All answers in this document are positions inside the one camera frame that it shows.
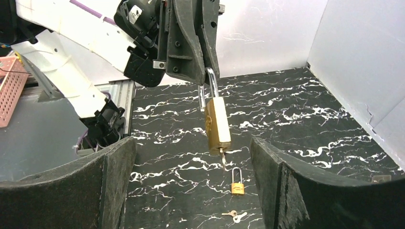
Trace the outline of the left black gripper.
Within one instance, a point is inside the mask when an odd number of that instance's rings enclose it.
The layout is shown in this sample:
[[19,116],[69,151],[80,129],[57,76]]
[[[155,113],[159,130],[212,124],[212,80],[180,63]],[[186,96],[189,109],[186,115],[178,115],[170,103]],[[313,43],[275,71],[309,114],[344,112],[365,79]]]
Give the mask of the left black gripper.
[[164,75],[209,84],[206,67],[220,76],[216,51],[218,0],[123,0],[114,22],[134,42],[128,47],[124,75],[145,87],[158,86]]

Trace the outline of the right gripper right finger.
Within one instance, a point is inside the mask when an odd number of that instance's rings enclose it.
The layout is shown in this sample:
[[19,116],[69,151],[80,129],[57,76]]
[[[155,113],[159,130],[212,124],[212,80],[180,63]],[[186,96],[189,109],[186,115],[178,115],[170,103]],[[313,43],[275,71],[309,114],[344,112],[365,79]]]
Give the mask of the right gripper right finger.
[[402,229],[405,180],[372,183],[315,167],[259,137],[250,155],[267,229]]

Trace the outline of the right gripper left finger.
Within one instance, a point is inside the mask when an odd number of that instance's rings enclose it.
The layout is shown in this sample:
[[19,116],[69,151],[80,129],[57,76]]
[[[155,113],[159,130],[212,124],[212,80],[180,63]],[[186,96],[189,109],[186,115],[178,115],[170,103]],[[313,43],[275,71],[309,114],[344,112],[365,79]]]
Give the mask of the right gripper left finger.
[[3,229],[122,229],[136,140],[0,184]]

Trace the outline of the brass long-shackle padlock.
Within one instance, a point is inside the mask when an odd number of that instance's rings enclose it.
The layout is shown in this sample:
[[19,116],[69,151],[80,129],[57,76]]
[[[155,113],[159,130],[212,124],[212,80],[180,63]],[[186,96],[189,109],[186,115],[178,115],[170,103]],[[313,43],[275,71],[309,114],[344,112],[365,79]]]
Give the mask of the brass long-shackle padlock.
[[242,170],[239,167],[232,168],[232,183],[231,194],[232,195],[244,195],[245,186],[243,184]]

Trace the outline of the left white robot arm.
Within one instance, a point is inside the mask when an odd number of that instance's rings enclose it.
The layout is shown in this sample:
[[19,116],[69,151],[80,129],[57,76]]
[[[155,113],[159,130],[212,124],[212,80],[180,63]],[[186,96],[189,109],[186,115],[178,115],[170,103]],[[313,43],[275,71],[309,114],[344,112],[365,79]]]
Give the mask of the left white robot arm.
[[3,0],[0,43],[33,63],[68,99],[91,146],[122,138],[118,107],[61,44],[64,36],[128,79],[156,87],[164,75],[217,89],[218,0]]

